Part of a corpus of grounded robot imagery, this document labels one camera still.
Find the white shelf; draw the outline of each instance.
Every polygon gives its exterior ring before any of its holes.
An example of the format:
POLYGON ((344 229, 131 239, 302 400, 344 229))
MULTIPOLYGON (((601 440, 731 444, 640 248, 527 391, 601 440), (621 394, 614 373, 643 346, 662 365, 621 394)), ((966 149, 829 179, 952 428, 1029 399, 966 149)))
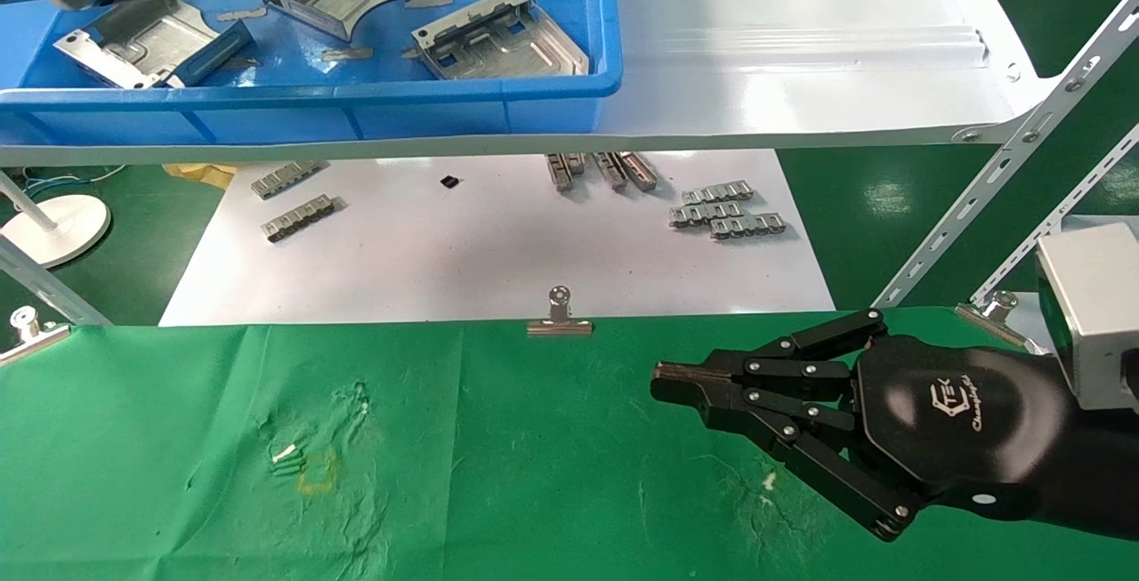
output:
MULTIPOLYGON (((662 187, 614 193, 593 164, 559 195, 544 156, 334 162, 261 201, 238 172, 162 326, 536 319, 552 286, 576 317, 833 310, 829 289, 771 150, 648 153, 662 187), (462 179, 449 190, 444 175, 462 179), (747 179, 749 211, 782 235, 712 240, 675 231, 680 190, 747 179), (261 224, 326 193, 343 212, 273 245, 261 224)), ((522 327, 519 334, 524 334, 522 327)))

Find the green tablecloth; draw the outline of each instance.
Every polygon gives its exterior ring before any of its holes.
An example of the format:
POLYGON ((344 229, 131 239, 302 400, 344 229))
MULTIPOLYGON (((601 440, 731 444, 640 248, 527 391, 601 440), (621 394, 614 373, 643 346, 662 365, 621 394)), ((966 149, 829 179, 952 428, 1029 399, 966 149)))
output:
MULTIPOLYGON (((604 320, 577 339, 517 321, 77 329, 0 370, 0 579, 1134 574, 1136 543, 951 509, 880 543, 648 395, 657 360, 828 317, 604 320), (302 472, 272 464, 290 444, 302 472)), ((989 342, 948 310, 888 322, 989 342)))

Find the bolt hole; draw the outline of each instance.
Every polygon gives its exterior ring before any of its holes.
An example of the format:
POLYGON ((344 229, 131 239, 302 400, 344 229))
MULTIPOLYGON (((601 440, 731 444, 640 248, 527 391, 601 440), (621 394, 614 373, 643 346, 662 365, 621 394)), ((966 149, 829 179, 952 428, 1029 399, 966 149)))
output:
POLYGON ((1131 30, 1131 25, 1134 25, 1136 21, 1139 21, 1139 8, 1131 10, 1131 15, 1123 18, 1123 22, 1120 24, 1120 31, 1131 30))

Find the blue plastic tray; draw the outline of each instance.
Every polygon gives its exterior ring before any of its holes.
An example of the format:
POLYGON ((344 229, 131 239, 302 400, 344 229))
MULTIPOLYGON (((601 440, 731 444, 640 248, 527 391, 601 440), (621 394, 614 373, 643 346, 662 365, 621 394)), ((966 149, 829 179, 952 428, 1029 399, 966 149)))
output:
MULTIPOLYGON (((260 0, 187 0, 214 28, 218 14, 260 0)), ((240 54, 260 62, 216 71, 187 90, 101 88, 52 43, 104 10, 66 13, 49 2, 0 6, 0 145, 238 145, 367 140, 415 136, 584 133, 600 99, 623 74, 616 0, 534 0, 590 57, 589 75, 501 81, 436 81, 401 52, 411 31, 478 0, 443 8, 379 6, 351 47, 370 60, 325 63, 349 42, 270 10, 246 25, 256 41, 240 54)))

